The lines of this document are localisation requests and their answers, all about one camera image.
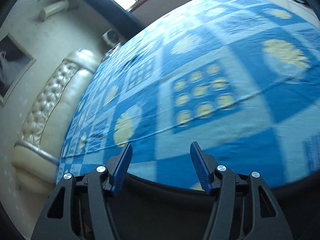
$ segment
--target black plastic bracket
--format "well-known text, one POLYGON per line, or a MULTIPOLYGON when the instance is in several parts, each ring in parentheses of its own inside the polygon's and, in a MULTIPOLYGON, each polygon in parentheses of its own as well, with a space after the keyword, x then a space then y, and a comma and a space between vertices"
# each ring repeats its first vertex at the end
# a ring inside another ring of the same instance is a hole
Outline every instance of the black plastic bracket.
MULTIPOLYGON (((203 190, 216 198, 203 240, 293 240, 278 202, 258 172, 233 173, 204 154, 197 142, 191 144, 190 156, 203 190), (239 199, 241 215, 235 219, 239 199), (236 220, 238 229, 233 230, 236 220)), ((120 240, 108 198, 121 190, 131 159, 132 146, 126 143, 105 166, 78 177, 65 174, 44 206, 31 240, 80 240, 87 236, 88 226, 94 240, 120 240), (88 207, 82 213, 79 196, 86 194, 88 207)))

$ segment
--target bed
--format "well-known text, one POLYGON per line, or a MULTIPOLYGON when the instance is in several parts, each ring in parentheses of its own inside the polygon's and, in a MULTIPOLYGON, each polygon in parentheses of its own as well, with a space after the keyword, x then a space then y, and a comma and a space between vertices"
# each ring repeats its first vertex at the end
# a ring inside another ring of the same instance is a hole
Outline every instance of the bed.
POLYGON ((128 172, 199 189, 202 150, 270 187, 319 169, 320 34, 265 0, 193 0, 103 62, 61 150, 63 174, 89 173, 133 146, 128 172))

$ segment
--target yellow floral pattern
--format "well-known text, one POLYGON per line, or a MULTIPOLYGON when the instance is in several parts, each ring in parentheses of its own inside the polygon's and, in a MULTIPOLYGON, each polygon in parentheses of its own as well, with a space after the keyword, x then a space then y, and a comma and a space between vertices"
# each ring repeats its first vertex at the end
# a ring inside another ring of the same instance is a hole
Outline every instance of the yellow floral pattern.
POLYGON ((201 43, 201 41, 202 39, 199 36, 189 34, 177 42, 177 44, 172 48, 171 54, 182 54, 192 51, 201 43))
POLYGON ((280 10, 280 9, 272 9, 270 11, 270 14, 275 17, 281 18, 281 19, 291 19, 292 18, 292 15, 289 12, 287 12, 285 10, 280 10))
POLYGON ((131 121, 131 116, 128 113, 121 114, 115 125, 115 130, 117 131, 113 134, 113 140, 115 141, 116 145, 122 147, 129 140, 129 138, 133 135, 132 127, 133 124, 131 121))
POLYGON ((109 93, 107 94, 106 96, 106 99, 104 101, 104 105, 103 106, 106 106, 107 104, 109 104, 114 98, 115 98, 115 95, 118 91, 118 87, 117 86, 113 86, 109 93))
POLYGON ((309 61, 307 57, 304 56, 303 52, 287 41, 284 40, 268 40, 263 43, 263 52, 268 52, 272 54, 273 57, 278 58, 284 64, 291 64, 298 68, 310 68, 310 65, 306 62, 309 61))
POLYGON ((79 142, 79 152, 82 151, 82 149, 83 149, 83 147, 84 147, 84 145, 85 145, 85 139, 86 139, 86 138, 87 138, 87 134, 84 133, 84 134, 82 135, 82 137, 80 138, 80 142, 79 142))
POLYGON ((137 104, 121 114, 116 121, 113 134, 113 140, 117 146, 122 147, 129 141, 141 121, 141 116, 142 108, 137 104))

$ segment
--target yellow circle pattern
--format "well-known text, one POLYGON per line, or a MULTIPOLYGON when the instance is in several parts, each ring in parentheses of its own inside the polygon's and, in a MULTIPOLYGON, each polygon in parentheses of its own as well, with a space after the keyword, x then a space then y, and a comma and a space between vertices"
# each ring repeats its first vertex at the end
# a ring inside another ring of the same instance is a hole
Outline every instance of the yellow circle pattern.
POLYGON ((204 97, 207 94, 207 92, 208 92, 208 86, 205 84, 202 84, 193 88, 192 95, 195 98, 200 98, 200 97, 204 97))
POLYGON ((200 79, 202 79, 201 71, 194 72, 189 76, 189 80, 190 80, 191 83, 197 82, 200 79))
POLYGON ((210 117, 214 111, 213 104, 211 102, 202 102, 196 110, 196 114, 199 118, 210 117))
POLYGON ((218 90, 218 89, 223 89, 226 85, 228 85, 228 82, 225 78, 220 77, 216 78, 211 82, 212 88, 218 90))
POLYGON ((184 89, 184 87, 186 86, 186 83, 187 82, 184 79, 177 81, 173 87, 174 91, 179 91, 184 89))
POLYGON ((222 94, 217 98, 217 104, 220 107, 229 107, 234 104, 233 96, 230 94, 222 94))
POLYGON ((209 76, 219 73, 219 67, 217 64, 213 64, 206 68, 206 72, 209 76))
POLYGON ((190 96, 188 94, 181 94, 176 99, 176 107, 184 106, 190 101, 190 96))
POLYGON ((185 126, 191 120, 191 112, 189 110, 183 110, 177 115, 177 123, 179 126, 185 126))

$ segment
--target silver screw head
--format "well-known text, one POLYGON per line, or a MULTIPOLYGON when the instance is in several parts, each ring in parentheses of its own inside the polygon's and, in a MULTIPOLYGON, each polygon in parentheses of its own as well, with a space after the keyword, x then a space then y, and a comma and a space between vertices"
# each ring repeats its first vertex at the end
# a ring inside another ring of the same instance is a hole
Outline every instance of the silver screw head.
POLYGON ((63 175, 64 179, 71 179, 71 177, 72 177, 71 173, 66 173, 66 174, 63 175))
POLYGON ((255 177, 255 178, 260 177, 260 174, 259 174, 259 172, 257 172, 257 171, 253 171, 253 172, 251 173, 251 175, 252 175, 252 177, 255 177))
POLYGON ((97 167, 97 172, 104 172, 106 170, 105 166, 97 167))
POLYGON ((227 168, 225 166, 223 166, 223 165, 219 165, 217 167, 217 169, 218 169, 218 171, 225 171, 227 168))

